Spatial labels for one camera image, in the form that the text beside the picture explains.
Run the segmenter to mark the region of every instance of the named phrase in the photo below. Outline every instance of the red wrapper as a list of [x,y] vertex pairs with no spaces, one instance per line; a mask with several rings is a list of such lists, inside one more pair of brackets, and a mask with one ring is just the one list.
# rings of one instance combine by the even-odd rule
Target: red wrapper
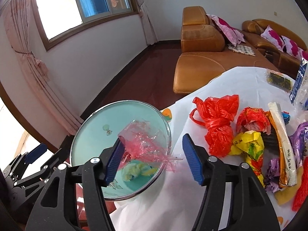
[[236,132],[254,130],[270,134],[270,122],[261,108],[244,108],[236,122]]
[[[233,131],[230,121],[234,120],[238,111],[238,95],[226,95],[222,98],[208,97],[205,101],[195,97],[192,102],[196,104],[196,108],[189,117],[208,129],[204,137],[209,145],[209,153],[216,157],[225,157],[232,145]],[[203,121],[194,119],[195,111],[198,111]]]

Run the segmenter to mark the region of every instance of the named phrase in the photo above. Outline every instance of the sofa headrest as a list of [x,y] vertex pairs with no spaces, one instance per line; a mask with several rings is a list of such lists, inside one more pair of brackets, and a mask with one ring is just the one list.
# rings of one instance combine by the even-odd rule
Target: sofa headrest
[[254,19],[253,21],[258,23],[263,29],[266,29],[269,25],[274,31],[277,32],[278,35],[288,37],[289,39],[295,41],[298,47],[302,48],[303,50],[307,50],[305,42],[297,34],[287,29],[286,27],[266,19]]
[[182,26],[209,25],[210,20],[201,6],[185,7],[183,9]]

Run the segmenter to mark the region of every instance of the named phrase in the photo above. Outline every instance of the table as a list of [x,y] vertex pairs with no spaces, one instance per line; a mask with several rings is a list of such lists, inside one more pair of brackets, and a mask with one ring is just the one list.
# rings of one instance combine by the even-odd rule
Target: table
[[[188,116],[195,108],[192,103],[195,96],[204,100],[209,96],[220,98],[225,95],[238,94],[240,105],[238,114],[234,122],[231,123],[232,129],[235,129],[236,119],[245,107],[263,108],[268,111],[267,104],[269,102],[280,103],[281,109],[289,112],[291,116],[290,123],[287,125],[287,133],[288,135],[294,133],[298,126],[295,107],[291,104],[287,92],[266,82],[265,72],[266,69],[256,67],[233,68],[169,107],[172,112],[172,120],[169,124],[172,131],[173,154],[181,155],[184,159],[178,162],[177,172],[164,172],[149,189],[136,198],[115,202],[117,210],[110,216],[117,231],[191,230],[201,205],[205,187],[199,186],[192,177],[182,150],[182,136],[189,133],[196,145],[203,146],[208,150],[204,139],[207,131],[204,127],[193,123]],[[265,169],[269,159],[265,150]],[[222,160],[234,165],[243,162],[239,156],[227,156]],[[230,183],[226,183],[219,229],[227,225],[230,190]],[[271,192],[268,193],[268,196],[279,217],[281,230],[283,230],[296,214],[291,210],[293,201],[280,207]]]

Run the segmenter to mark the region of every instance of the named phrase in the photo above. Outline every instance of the brown leather sofa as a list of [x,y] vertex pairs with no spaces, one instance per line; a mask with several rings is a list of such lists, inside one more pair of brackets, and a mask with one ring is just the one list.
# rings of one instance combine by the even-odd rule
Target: brown leather sofa
[[208,84],[223,72],[237,66],[278,69],[251,44],[256,56],[235,53],[226,46],[224,36],[215,28],[200,6],[183,9],[181,47],[173,91],[189,94]]
[[268,25],[276,31],[278,35],[288,37],[295,41],[298,47],[307,50],[305,42],[297,34],[278,23],[265,19],[244,21],[242,24],[244,37],[251,45],[266,56],[280,72],[295,79],[300,61],[287,53],[279,51],[272,43],[260,36]]

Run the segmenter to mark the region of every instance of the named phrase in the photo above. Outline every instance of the silver screw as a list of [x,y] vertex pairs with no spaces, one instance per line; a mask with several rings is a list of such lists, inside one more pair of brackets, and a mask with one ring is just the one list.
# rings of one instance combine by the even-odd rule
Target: silver screw
[[249,166],[248,163],[243,162],[242,165],[241,165],[241,167],[244,168],[244,169],[249,169],[250,166]]
[[98,163],[100,159],[98,157],[94,157],[90,160],[91,163]]
[[209,160],[210,162],[217,162],[217,157],[215,157],[215,156],[210,156],[210,157],[208,158],[208,160]]
[[62,164],[60,164],[60,165],[58,166],[58,169],[59,169],[59,170],[63,170],[63,169],[66,169],[66,167],[67,167],[67,165],[64,164],[64,163],[62,163]]

